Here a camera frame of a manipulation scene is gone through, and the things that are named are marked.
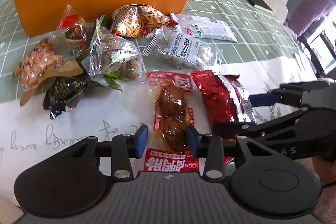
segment red label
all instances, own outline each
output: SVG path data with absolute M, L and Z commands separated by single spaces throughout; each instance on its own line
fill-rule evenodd
M 79 15 L 75 14 L 75 15 L 70 15 L 70 16 L 66 16 L 61 23 L 59 24 L 59 29 L 63 29 L 64 27 L 70 27 L 72 25 L 74 25 L 77 20 L 79 18 Z
M 174 82 L 174 85 L 178 88 L 182 88 L 184 91 L 191 91 L 193 86 L 191 84 L 190 75 L 166 72 L 166 71 L 149 71 L 147 72 L 147 78 L 155 79 L 150 80 L 150 85 L 168 85 L 167 82 L 161 81 L 160 79 L 170 79 Z
M 187 32 L 187 34 L 193 35 L 193 30 L 191 30 L 190 28 L 186 28 L 185 31 Z
M 190 152 L 184 154 L 156 149 L 147 149 L 144 171 L 160 172 L 197 172 L 200 170 L 199 159 L 193 158 Z
M 148 23 L 143 24 L 142 35 L 145 37 L 148 35 Z

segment white paper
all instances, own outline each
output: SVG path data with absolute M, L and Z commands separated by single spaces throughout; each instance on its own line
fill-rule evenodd
M 277 88 L 280 83 L 316 79 L 312 70 L 302 73 L 295 59 L 287 57 L 226 64 L 221 72 L 239 74 L 240 83 L 250 94 Z M 42 108 L 44 95 L 33 96 L 22 108 L 19 101 L 0 104 L 0 195 L 16 202 L 13 185 L 21 172 L 86 136 L 97 136 L 99 141 L 111 140 L 117 134 L 134 134 L 141 123 L 148 125 L 151 136 L 154 103 L 149 86 L 139 82 L 119 83 L 124 93 L 106 88 L 87 90 L 73 112 L 63 113 L 55 120 L 50 120 L 49 111 Z M 200 133 L 209 133 L 201 92 L 195 86 L 188 99 L 194 110 L 196 129 Z M 278 108 L 281 115 L 293 111 L 293 108 L 283 105 Z M 258 108 L 264 121 L 275 117 L 270 109 Z M 143 161 L 131 159 L 135 175 L 141 170 Z M 204 161 L 200 159 L 201 174 Z M 110 174 L 110 158 L 101 159 L 100 170 L 105 175 Z

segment transparent plastic wrapper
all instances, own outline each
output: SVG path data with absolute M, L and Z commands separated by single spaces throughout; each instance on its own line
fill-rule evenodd
M 169 16 L 144 4 L 123 6 L 115 10 L 111 17 L 111 33 L 124 37 L 142 38 L 155 28 L 177 24 Z
M 86 23 L 84 18 L 68 4 L 56 31 L 50 34 L 50 39 L 60 40 L 69 47 L 73 56 L 78 57 L 87 49 L 86 41 L 91 28 L 92 24 Z
M 175 152 L 188 151 L 185 129 L 187 124 L 194 125 L 193 110 L 188 107 L 185 95 L 192 89 L 190 75 L 152 71 L 147 73 L 147 79 L 155 102 L 153 130 L 156 144 L 161 143 L 155 147 Z
M 222 63 L 222 55 L 218 48 L 171 27 L 157 30 L 143 55 L 170 59 L 177 65 L 197 70 L 209 69 L 211 66 L 220 67 Z
M 237 42 L 236 35 L 223 20 L 174 13 L 170 13 L 170 15 L 178 23 L 175 28 L 181 33 L 198 38 Z
M 41 84 L 47 70 L 57 70 L 66 62 L 65 57 L 56 53 L 54 45 L 43 39 L 24 56 L 13 75 L 21 74 L 21 84 L 28 91 Z
M 92 44 L 89 75 L 104 74 L 115 79 L 135 80 L 141 74 L 141 57 L 134 42 L 111 34 L 96 21 L 97 37 Z

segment red snack package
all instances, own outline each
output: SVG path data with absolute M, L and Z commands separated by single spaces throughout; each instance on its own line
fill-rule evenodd
M 192 158 L 185 129 L 194 125 L 194 113 L 186 94 L 192 90 L 190 75 L 153 71 L 147 73 L 155 102 L 154 134 L 143 169 L 148 171 L 198 171 L 199 159 Z
M 199 171 L 199 160 L 193 158 L 190 152 L 184 154 L 172 151 L 162 151 L 149 148 L 146 151 L 144 171 L 189 172 Z
M 206 109 L 210 126 L 216 122 L 255 122 L 248 91 L 239 75 L 214 75 L 211 70 L 191 72 Z M 224 157 L 227 164 L 233 157 Z

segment red chip bag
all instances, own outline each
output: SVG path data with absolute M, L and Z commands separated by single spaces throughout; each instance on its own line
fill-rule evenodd
M 212 127 L 216 122 L 255 122 L 247 90 L 238 82 L 239 75 L 214 75 L 211 70 L 191 72 Z M 227 164 L 233 157 L 224 157 Z

